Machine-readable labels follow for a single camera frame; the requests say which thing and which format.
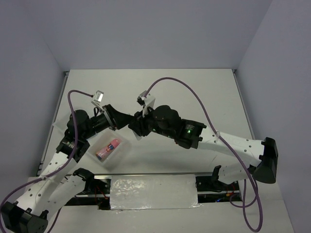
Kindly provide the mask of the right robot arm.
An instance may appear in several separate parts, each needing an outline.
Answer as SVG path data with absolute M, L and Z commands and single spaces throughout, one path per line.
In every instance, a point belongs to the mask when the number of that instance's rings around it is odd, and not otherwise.
M 276 182 L 278 151 L 276 141 L 272 138 L 266 137 L 261 141 L 214 132 L 203 123 L 182 119 L 176 110 L 167 105 L 156 109 L 149 107 L 147 114 L 135 113 L 128 127 L 141 137 L 157 133 L 173 139 L 185 149 L 213 150 L 242 161 L 241 166 L 219 165 L 214 168 L 211 184 L 217 190 L 249 176 L 261 183 Z

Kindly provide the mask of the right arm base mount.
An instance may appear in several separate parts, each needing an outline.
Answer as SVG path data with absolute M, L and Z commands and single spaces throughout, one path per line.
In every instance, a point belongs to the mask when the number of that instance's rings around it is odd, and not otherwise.
M 195 186 L 199 203 L 241 202 L 240 188 L 237 181 L 225 184 L 213 181 L 211 175 L 195 175 Z

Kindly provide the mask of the green highlighter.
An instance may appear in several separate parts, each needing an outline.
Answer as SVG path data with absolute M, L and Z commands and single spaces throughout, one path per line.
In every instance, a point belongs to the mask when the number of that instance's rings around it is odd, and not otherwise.
M 141 130 L 132 129 L 132 132 L 133 132 L 134 136 L 136 137 L 137 141 L 140 141 L 142 139 Z

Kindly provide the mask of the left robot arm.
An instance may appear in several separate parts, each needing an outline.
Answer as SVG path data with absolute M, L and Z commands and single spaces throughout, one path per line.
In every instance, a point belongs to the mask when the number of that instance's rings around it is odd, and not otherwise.
M 24 185 L 26 192 L 13 203 L 5 198 L 0 205 L 3 221 L 2 232 L 42 233 L 49 220 L 75 195 L 91 193 L 100 184 L 94 174 L 78 168 L 66 180 L 68 172 L 74 168 L 88 150 L 88 139 L 101 131 L 111 128 L 119 130 L 127 126 L 133 116 L 106 105 L 93 117 L 84 110 L 72 112 L 67 122 L 63 139 L 56 148 L 49 165 L 41 175 Z

